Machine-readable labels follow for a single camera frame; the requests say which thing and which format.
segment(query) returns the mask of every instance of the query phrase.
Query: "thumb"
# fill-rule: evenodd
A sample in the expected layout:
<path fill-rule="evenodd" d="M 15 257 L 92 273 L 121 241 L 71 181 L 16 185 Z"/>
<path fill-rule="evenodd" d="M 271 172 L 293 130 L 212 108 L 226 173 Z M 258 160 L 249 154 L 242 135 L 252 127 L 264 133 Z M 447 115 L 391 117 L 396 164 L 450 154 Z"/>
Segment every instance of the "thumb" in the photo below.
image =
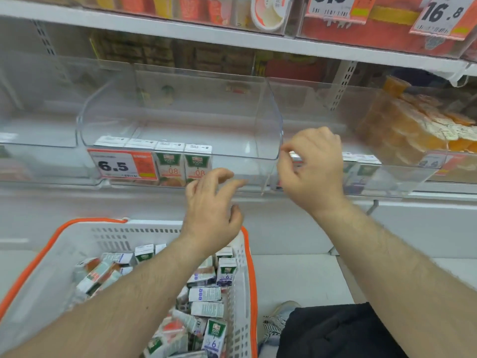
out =
<path fill-rule="evenodd" d="M 283 183 L 289 185 L 298 181 L 298 176 L 293 170 L 293 161 L 288 152 L 280 151 L 280 157 L 277 163 L 278 175 Z"/>
<path fill-rule="evenodd" d="M 230 227 L 236 231 L 235 235 L 237 235 L 242 227 L 243 223 L 243 215 L 242 211 L 238 207 L 238 205 L 233 205 L 230 209 Z"/>

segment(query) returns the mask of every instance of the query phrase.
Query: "shoelace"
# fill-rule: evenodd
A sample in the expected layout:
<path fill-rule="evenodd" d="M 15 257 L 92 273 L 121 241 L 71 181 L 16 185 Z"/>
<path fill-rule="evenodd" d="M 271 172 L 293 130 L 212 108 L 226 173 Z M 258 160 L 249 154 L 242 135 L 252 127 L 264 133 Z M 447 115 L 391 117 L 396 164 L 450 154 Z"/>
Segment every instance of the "shoelace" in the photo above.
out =
<path fill-rule="evenodd" d="M 281 316 L 265 316 L 263 327 L 265 328 L 265 340 L 272 336 L 279 336 L 285 327 L 286 320 Z"/>

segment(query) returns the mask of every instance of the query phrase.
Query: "white plastic basket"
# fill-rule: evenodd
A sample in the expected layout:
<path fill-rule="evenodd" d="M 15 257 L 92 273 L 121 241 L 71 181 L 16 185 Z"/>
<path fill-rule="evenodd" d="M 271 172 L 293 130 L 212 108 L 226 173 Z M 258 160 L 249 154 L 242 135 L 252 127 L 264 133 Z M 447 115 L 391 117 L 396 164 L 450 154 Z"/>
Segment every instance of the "white plastic basket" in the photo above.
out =
<path fill-rule="evenodd" d="M 0 304 L 0 355 L 58 318 L 71 295 L 74 265 L 105 252 L 131 252 L 147 243 L 170 243 L 182 221 L 76 219 L 57 229 Z M 232 241 L 237 273 L 228 294 L 229 358 L 257 357 L 257 289 L 248 233 Z"/>

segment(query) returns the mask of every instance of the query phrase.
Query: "black pants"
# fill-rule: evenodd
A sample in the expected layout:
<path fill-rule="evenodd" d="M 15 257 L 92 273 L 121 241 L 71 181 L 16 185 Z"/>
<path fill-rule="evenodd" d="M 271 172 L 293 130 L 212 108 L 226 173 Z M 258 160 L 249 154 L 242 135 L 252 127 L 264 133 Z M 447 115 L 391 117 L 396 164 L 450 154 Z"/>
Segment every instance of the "black pants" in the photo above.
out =
<path fill-rule="evenodd" d="M 277 358 L 407 358 L 369 303 L 297 308 Z"/>

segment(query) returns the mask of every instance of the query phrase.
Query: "person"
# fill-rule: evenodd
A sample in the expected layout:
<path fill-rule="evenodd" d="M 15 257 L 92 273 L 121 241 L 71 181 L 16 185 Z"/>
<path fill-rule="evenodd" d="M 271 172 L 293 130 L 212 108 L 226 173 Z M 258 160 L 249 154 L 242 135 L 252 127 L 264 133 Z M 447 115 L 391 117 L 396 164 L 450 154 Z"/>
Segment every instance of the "person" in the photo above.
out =
<path fill-rule="evenodd" d="M 292 150 L 304 161 L 298 172 Z M 408 357 L 475 357 L 477 292 L 344 196 L 339 136 L 326 127 L 297 133 L 281 147 L 278 173 L 285 193 L 323 228 Z M 238 234 L 243 216 L 229 206 L 246 181 L 230 180 L 218 189 L 232 177 L 218 168 L 190 183 L 176 240 L 3 357 L 137 357 L 194 270 Z"/>

